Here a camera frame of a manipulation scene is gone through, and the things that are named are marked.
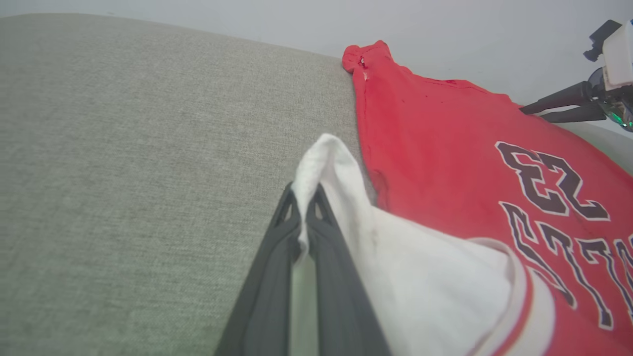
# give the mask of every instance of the white fabric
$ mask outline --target white fabric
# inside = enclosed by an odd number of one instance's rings
[[[358,163],[328,134],[296,172],[302,217],[319,182],[394,355],[467,355],[486,340],[510,298],[507,254],[371,206]]]

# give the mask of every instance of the red jersey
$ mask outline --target red jersey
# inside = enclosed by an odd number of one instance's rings
[[[633,177],[507,95],[414,75],[382,41],[343,65],[379,207],[511,246],[556,297],[551,353],[633,351]]]

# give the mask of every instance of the basketball jersey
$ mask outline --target basketball jersey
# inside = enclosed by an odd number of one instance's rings
[[[456,238],[371,206],[357,162],[328,134],[304,154],[292,183],[302,217],[319,184],[393,355],[629,354],[557,303],[540,272],[500,239]],[[294,270],[308,259],[305,224],[298,238]],[[309,280],[293,277],[293,289]],[[308,340],[315,293],[300,295],[293,338]]]
[[[633,350],[628,173],[571,132],[524,115],[506,95],[414,75],[382,41],[348,47],[342,62],[353,73],[379,207],[511,246],[553,291],[557,323],[579,315],[587,330]]]

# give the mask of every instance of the white background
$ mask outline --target white background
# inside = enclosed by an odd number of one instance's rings
[[[599,67],[582,55],[588,36],[608,19],[630,21],[633,0],[0,0],[0,16],[51,12],[169,23],[339,58],[350,44],[382,39],[416,74],[467,79],[528,104],[586,80]]]

